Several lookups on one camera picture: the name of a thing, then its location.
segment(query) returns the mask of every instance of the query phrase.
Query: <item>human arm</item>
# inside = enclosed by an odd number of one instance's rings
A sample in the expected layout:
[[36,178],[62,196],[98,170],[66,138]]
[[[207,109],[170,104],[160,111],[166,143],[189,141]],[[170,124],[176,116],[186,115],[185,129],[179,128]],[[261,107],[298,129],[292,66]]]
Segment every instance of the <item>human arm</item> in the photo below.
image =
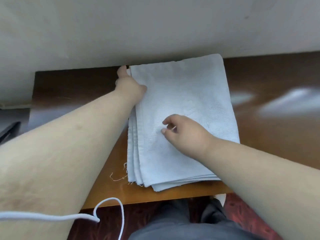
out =
[[172,145],[213,171],[284,239],[319,238],[320,170],[219,139],[185,116],[163,123]]
[[[141,86],[118,70],[116,89],[0,147],[0,211],[80,211],[129,117]],[[1,239],[67,238],[72,221],[0,221]]]

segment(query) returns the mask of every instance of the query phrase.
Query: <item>gray clothing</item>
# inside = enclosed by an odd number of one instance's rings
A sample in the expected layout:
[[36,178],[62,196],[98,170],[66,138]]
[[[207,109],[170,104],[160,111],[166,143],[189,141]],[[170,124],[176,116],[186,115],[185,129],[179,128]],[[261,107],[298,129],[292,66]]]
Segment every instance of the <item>gray clothing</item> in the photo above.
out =
[[131,234],[129,240],[261,240],[263,238],[247,232],[236,222],[228,220],[218,199],[214,199],[204,210],[202,223],[190,223],[188,202],[173,200],[162,206],[144,228]]

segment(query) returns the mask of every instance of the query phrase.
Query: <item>red floor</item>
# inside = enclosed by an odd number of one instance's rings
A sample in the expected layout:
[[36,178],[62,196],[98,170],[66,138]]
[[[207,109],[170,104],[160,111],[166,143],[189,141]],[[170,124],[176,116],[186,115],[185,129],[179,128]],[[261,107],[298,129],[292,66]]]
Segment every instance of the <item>red floor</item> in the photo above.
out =
[[[209,197],[189,199],[191,222],[198,222]],[[124,231],[122,240],[127,240],[131,233],[147,224],[160,202],[149,202],[124,206]],[[236,194],[227,194],[224,205],[229,219],[238,222],[245,230],[266,239],[282,239],[273,231],[241,198]],[[82,213],[92,214],[92,210]],[[121,211],[119,206],[104,207],[97,210],[100,223],[76,220],[68,240],[117,240],[121,228]]]

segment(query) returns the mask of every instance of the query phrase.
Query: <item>stack of folded fabric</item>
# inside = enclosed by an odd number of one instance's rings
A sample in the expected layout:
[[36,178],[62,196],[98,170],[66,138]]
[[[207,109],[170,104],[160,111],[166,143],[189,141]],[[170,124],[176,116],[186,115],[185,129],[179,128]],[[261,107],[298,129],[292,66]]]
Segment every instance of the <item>stack of folded fabric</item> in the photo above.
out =
[[147,92],[129,118],[128,181],[161,191],[219,178],[175,149],[161,134],[162,121],[185,115],[216,137],[239,143],[238,127],[219,54],[178,62],[134,65],[128,73]]

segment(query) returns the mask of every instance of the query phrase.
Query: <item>white fabric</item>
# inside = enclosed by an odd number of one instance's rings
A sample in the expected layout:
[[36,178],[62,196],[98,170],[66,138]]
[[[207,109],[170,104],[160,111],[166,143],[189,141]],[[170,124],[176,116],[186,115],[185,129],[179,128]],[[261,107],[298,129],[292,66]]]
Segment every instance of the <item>white fabric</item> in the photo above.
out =
[[190,182],[218,180],[206,167],[177,151],[160,130],[167,116],[180,114],[219,138],[239,143],[222,57],[213,54],[135,65],[130,73],[148,90],[129,118],[129,181],[152,185],[160,191]]

